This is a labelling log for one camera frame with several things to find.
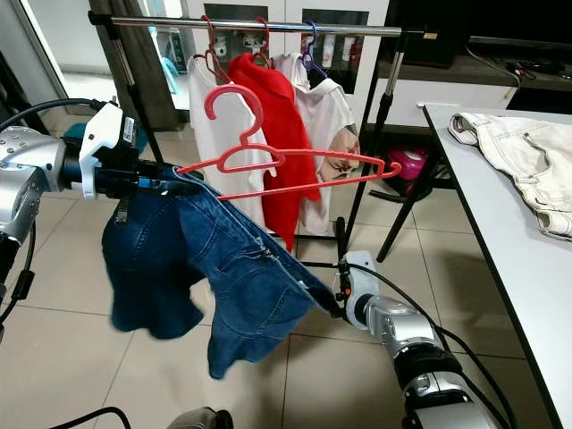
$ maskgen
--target black cable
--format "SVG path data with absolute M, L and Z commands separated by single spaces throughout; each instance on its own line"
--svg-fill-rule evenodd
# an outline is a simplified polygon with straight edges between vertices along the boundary
M 63 100 L 52 100 L 46 101 L 45 103 L 40 103 L 39 105 L 33 105 L 26 110 L 22 110 L 18 114 L 15 114 L 11 118 L 8 118 L 4 122 L 0 123 L 0 131 L 13 125 L 20 119 L 25 118 L 29 114 L 35 114 L 41 112 L 42 110 L 51 109 L 52 107 L 59 107 L 62 105 L 87 105 L 94 110 L 99 110 L 105 103 L 97 100 L 89 100 L 87 98 L 64 98 Z
M 29 228 L 29 240 L 28 240 L 28 254 L 26 255 L 26 262 L 24 263 L 24 271 L 28 271 L 32 265 L 32 258 L 34 257 L 34 247 L 36 247 L 36 221 L 32 222 L 32 226 Z M 6 318 L 12 313 L 18 299 L 12 298 L 6 310 L 0 315 L 0 325 L 4 323 Z
M 441 326 L 435 326 L 435 329 L 441 331 L 444 335 L 453 339 L 469 355 L 469 357 L 473 360 L 473 362 L 475 362 L 476 367 L 479 368 L 479 371 L 481 371 L 481 373 L 483 373 L 484 378 L 486 378 L 486 381 L 489 382 L 492 389 L 494 390 L 494 393 L 499 398 L 500 404 L 504 408 L 504 411 L 507 414 L 507 418 L 509 419 L 510 427 L 512 429 L 517 429 L 518 428 L 517 419 L 515 418 L 512 408 L 510 407 L 509 401 L 507 400 L 507 397 L 504 396 L 501 387 L 494 380 L 491 373 L 489 373 L 489 371 L 484 367 L 483 363 L 479 360 L 475 352 L 471 350 L 471 348 L 469 348 L 468 345 L 453 332 L 448 331 Z
M 86 414 L 85 416 L 78 417 L 70 422 L 62 423 L 61 425 L 58 426 L 52 426 L 49 429 L 69 429 L 71 427 L 81 425 L 82 423 L 86 423 L 88 420 L 91 420 L 92 418 L 102 416 L 103 414 L 108 414 L 108 413 L 116 414 L 121 419 L 123 427 L 125 427 L 125 429 L 131 429 L 131 425 L 129 423 L 127 416 L 125 416 L 125 413 L 123 413 L 123 411 L 121 411 L 117 407 L 100 408 L 97 411 L 94 411 L 93 413 Z
M 479 391 L 475 392 L 475 395 L 483 402 L 483 404 L 491 411 L 491 414 L 493 414 L 495 416 L 495 418 L 497 420 L 499 420 L 499 423 L 501 425 L 503 425 L 506 428 L 510 428 L 510 429 L 518 429 L 518 423 L 517 420 L 515 418 L 514 412 L 512 411 L 512 407 L 509 404 L 509 401 L 507 400 L 506 396 L 504 395 L 504 393 L 502 392 L 501 387 L 496 383 L 496 381 L 494 380 L 494 378 L 492 378 L 492 375 L 488 372 L 488 370 L 484 367 L 483 363 L 479 360 L 479 358 L 476 356 L 475 352 L 473 350 L 471 350 L 471 348 L 468 347 L 468 345 L 461 340 L 457 335 L 455 335 L 453 332 L 446 330 L 445 328 L 442 328 L 441 326 L 439 326 L 428 314 L 425 310 L 423 310 L 423 308 L 421 306 L 419 306 L 419 304 L 417 304 L 406 292 L 404 292 L 403 290 L 401 290 L 397 285 L 395 285 L 392 281 L 390 281 L 389 279 L 385 278 L 384 276 L 382 276 L 381 274 L 370 270 L 369 268 L 365 268 L 362 265 L 357 265 L 357 264 L 346 264 L 347 266 L 350 266 L 352 268 L 357 268 L 358 270 L 364 271 L 366 273 L 369 273 L 371 275 L 373 275 L 374 277 L 377 277 L 379 280 L 381 280 L 382 282 L 386 283 L 390 288 L 392 288 L 393 290 L 395 290 L 398 294 L 401 295 L 402 298 L 404 298 L 409 304 L 411 304 L 411 306 L 413 306 L 419 313 L 421 313 L 421 315 L 423 315 L 424 317 L 427 318 L 427 320 L 429 321 L 429 323 L 432 325 L 432 327 L 435 329 L 437 335 L 439 336 L 440 340 L 444 341 L 444 337 L 448 336 L 451 339 L 453 339 L 459 346 L 461 346 L 461 348 L 469 355 L 469 357 L 473 360 L 473 362 L 475 362 L 475 365 L 477 366 L 477 368 L 481 371 L 481 373 L 483 373 L 484 378 L 486 378 L 487 382 L 491 385 L 492 389 L 494 390 L 494 392 L 496 393 L 497 397 L 500 400 L 500 403 L 502 405 L 502 407 L 504 408 L 504 411 L 507 415 L 507 417 L 509 418 L 509 425 L 507 425 L 507 422 L 504 418 L 502 418 L 502 415 L 500 413 L 500 411 L 489 401 L 486 399 L 486 397 L 484 396 L 484 394 Z

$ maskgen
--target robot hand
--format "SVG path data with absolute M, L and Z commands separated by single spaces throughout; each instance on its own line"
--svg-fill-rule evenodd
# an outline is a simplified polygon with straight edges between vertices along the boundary
M 493 429 L 462 376 L 462 368 L 427 318 L 414 307 L 380 294 L 369 252 L 348 252 L 340 263 L 346 317 L 387 349 L 405 397 L 405 429 Z

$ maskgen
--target red shirt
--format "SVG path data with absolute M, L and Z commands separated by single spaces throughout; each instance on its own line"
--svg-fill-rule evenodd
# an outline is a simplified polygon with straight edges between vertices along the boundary
M 294 103 L 294 89 L 279 71 L 256 65 L 252 54 L 246 53 L 231 61 L 229 76 L 234 83 L 251 89 L 260 99 L 265 116 L 262 131 L 269 146 L 279 149 L 311 148 Z M 265 173 L 265 189 L 318 182 L 312 156 L 286 156 L 286 162 L 276 167 L 276 173 L 276 177 Z M 262 196 L 266 227 L 286 242 L 288 250 L 292 250 L 294 245 L 302 198 L 318 201 L 319 189 Z

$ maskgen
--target white wall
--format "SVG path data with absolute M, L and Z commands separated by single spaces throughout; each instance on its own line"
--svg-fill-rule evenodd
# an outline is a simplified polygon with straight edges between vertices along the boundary
M 88 0 L 28 0 L 62 72 L 111 74 Z
M 0 51 L 33 105 L 59 98 L 10 0 L 0 0 Z

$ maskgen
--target white jeans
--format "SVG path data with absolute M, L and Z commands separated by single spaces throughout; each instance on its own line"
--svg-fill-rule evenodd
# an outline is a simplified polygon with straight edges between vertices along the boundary
M 449 131 L 459 142 L 479 146 L 494 168 L 510 175 L 543 233 L 572 240 L 571 125 L 455 114 Z

